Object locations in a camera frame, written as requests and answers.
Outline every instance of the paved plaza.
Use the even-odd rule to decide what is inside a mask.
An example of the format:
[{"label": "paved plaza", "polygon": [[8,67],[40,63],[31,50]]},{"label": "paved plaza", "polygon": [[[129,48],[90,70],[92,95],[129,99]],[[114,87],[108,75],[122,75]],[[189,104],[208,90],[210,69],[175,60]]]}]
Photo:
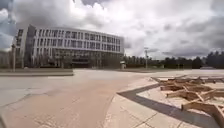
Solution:
[{"label": "paved plaza", "polygon": [[219,128],[203,112],[180,111],[186,101],[167,99],[150,77],[224,77],[222,70],[74,73],[0,77],[0,111],[7,128]]}]

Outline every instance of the pole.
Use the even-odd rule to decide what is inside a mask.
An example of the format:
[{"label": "pole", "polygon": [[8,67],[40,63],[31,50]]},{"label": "pole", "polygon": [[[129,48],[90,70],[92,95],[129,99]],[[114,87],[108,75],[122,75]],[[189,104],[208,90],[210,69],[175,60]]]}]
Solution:
[{"label": "pole", "polygon": [[12,55],[13,55],[13,72],[16,70],[16,49],[15,45],[12,45]]},{"label": "pole", "polygon": [[148,48],[145,48],[145,68],[148,69]]}]

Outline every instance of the distant building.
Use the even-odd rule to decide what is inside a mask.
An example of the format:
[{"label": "distant building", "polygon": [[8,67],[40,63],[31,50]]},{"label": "distant building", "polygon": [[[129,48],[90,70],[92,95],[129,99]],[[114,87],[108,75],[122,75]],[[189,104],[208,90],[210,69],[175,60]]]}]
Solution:
[{"label": "distant building", "polygon": [[80,29],[17,24],[17,62],[22,67],[119,67],[124,38]]},{"label": "distant building", "polygon": [[0,68],[9,68],[9,52],[0,51]]}]

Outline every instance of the low wall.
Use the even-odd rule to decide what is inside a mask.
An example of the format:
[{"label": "low wall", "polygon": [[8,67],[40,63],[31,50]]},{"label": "low wall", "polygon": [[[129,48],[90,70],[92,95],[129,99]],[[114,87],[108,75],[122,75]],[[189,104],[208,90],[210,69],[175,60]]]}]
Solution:
[{"label": "low wall", "polygon": [[73,69],[0,69],[0,76],[73,76]]}]

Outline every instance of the white building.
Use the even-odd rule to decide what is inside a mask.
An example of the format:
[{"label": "white building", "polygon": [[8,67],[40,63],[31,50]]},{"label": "white building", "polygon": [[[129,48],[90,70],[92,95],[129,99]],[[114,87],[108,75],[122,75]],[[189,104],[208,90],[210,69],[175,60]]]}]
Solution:
[{"label": "white building", "polygon": [[0,50],[0,68],[9,68],[9,52]]},{"label": "white building", "polygon": [[18,60],[24,66],[115,66],[124,55],[124,39],[119,36],[71,28],[37,27],[17,24]]}]

